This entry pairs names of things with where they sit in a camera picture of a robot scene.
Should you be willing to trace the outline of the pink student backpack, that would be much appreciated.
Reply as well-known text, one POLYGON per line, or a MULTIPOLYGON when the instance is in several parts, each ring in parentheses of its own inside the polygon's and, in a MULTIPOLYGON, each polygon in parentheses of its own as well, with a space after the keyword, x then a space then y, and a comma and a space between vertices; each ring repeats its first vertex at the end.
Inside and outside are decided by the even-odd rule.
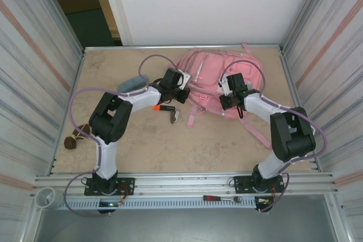
POLYGON ((271 142, 247 121, 241 119, 236 107, 222 109, 219 96, 225 92, 219 82, 227 76, 241 73, 247 88, 257 89, 263 86, 262 66, 252 56, 246 44, 245 52, 194 49, 177 62, 177 67, 191 77, 187 83, 191 90, 187 102, 192 104, 187 126, 191 128, 197 113, 210 112, 224 118, 237 119, 266 148, 271 149, 271 142))

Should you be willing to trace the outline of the blue glasses case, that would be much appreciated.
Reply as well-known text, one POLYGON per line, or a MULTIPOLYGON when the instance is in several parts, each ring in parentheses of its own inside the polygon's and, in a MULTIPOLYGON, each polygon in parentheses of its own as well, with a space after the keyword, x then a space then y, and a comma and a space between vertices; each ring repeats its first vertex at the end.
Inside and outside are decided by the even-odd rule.
POLYGON ((149 83, 149 79, 146 75, 138 75, 120 83, 117 91, 118 93, 133 92, 146 87, 147 83, 149 83))

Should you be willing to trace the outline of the white door frame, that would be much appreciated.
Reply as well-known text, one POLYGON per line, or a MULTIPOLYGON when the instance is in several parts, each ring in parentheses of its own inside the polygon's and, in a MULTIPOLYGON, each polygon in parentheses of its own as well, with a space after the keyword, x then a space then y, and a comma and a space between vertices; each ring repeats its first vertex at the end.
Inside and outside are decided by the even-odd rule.
POLYGON ((122 0, 108 0, 113 18, 115 20, 117 31, 120 35, 123 46, 133 46, 132 35, 126 18, 124 5, 122 0))

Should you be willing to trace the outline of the aluminium mounting rail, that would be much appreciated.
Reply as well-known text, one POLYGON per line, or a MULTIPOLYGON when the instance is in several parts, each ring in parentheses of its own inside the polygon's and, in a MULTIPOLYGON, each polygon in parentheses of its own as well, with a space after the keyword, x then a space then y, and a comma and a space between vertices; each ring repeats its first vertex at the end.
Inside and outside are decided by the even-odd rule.
MULTIPOLYGON (((243 172, 205 173, 121 173, 135 179, 135 197, 196 197, 203 194, 227 195, 234 192, 232 178, 243 172)), ((336 194, 337 187, 329 172, 292 171, 287 195, 336 194)))

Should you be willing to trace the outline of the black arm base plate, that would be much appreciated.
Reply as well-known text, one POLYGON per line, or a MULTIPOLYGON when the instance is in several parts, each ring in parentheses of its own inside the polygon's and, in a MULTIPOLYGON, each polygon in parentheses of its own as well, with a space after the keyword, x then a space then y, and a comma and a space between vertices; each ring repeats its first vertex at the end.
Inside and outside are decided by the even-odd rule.
POLYGON ((110 181, 84 178, 81 183, 85 186, 85 196, 132 196, 135 189, 135 178, 115 178, 110 181))
POLYGON ((271 179, 262 179, 256 175, 234 176, 233 183, 237 194, 281 193, 284 189, 284 182, 281 176, 276 176, 271 179))

